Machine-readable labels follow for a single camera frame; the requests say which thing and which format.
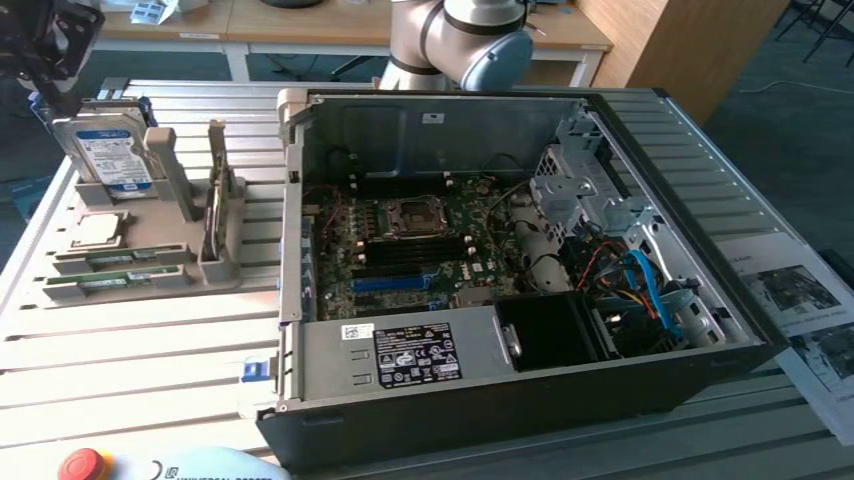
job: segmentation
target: power supply label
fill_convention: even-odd
[[[373,330],[373,346],[385,389],[463,378],[446,323]]]

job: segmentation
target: red button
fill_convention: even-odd
[[[58,480],[96,480],[104,471],[104,457],[90,448],[81,448],[65,458]]]

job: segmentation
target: cpu socket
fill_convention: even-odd
[[[444,235],[448,221],[444,205],[437,197],[392,200],[385,204],[388,234],[393,237],[424,237]]]

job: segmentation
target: blue cable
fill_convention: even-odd
[[[661,324],[664,328],[669,330],[669,332],[676,336],[676,338],[681,337],[681,332],[679,331],[679,327],[672,322],[672,317],[669,316],[669,312],[667,311],[667,307],[664,307],[664,302],[661,302],[661,297],[657,294],[657,287],[655,285],[655,272],[652,271],[652,265],[649,265],[649,260],[645,258],[645,255],[639,250],[628,250],[628,255],[631,255],[640,265],[640,270],[643,271],[643,278],[645,279],[645,285],[649,289],[649,299],[652,300],[652,305],[655,306],[655,310],[657,311],[657,316],[661,317]],[[636,281],[633,279],[633,272],[625,272],[625,279],[628,280],[628,284],[632,283],[636,285]]]

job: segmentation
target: motherboard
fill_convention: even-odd
[[[485,305],[517,293],[517,271],[489,232],[507,188],[491,176],[308,186],[314,216],[317,319]]]

